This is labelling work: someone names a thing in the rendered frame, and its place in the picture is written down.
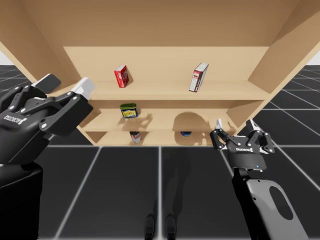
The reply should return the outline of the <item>red and white can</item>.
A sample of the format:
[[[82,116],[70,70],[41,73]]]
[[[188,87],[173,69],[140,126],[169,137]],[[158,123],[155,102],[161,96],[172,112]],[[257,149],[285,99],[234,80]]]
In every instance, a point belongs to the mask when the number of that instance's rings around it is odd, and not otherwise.
[[[139,131],[130,131],[129,134],[134,143],[138,144],[141,142],[141,133]]]

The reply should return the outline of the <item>pale wooden shelf unit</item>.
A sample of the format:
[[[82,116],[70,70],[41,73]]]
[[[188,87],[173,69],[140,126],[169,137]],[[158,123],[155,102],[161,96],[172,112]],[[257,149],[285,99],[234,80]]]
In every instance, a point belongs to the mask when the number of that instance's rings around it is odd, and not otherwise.
[[[0,51],[32,82],[56,75],[54,96],[90,78],[78,130],[96,146],[130,145],[130,131],[209,145],[217,119],[237,134],[320,51],[320,0],[0,0]],[[123,118],[130,103],[138,117]]]

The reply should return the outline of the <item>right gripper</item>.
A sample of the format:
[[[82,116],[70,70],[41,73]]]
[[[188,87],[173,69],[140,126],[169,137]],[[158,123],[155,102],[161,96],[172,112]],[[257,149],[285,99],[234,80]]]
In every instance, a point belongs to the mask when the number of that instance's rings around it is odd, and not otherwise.
[[[218,118],[209,134],[213,148],[219,151],[227,147],[228,161],[234,169],[265,171],[267,165],[260,153],[275,152],[271,135],[263,132],[252,119],[246,121],[246,127],[250,130],[247,137],[233,137],[223,130],[222,120]]]

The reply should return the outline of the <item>red and white carton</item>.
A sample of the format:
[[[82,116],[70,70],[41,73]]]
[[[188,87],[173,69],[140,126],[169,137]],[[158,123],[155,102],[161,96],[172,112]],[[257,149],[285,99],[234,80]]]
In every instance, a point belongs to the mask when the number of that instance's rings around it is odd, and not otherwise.
[[[191,83],[189,86],[190,92],[194,92],[194,93],[198,92],[205,78],[208,66],[209,66],[208,63],[202,62],[195,68],[195,70],[193,71]]]

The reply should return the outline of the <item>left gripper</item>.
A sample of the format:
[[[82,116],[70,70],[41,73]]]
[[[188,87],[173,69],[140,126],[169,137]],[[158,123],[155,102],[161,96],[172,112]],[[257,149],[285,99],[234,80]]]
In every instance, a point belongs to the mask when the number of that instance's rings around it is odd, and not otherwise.
[[[33,162],[50,143],[46,133],[68,136],[93,110],[89,100],[95,84],[84,77],[69,92],[45,100],[41,110],[27,116],[19,112],[28,99],[46,99],[61,83],[49,73],[31,85],[14,87],[0,98],[0,164]]]

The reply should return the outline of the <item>green and blue rectangular can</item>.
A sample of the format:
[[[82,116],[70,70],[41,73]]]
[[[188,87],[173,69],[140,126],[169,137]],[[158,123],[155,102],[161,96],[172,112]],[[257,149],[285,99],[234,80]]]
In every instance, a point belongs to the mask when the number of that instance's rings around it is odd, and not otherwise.
[[[123,118],[136,118],[138,117],[138,110],[136,103],[125,103],[119,106]]]

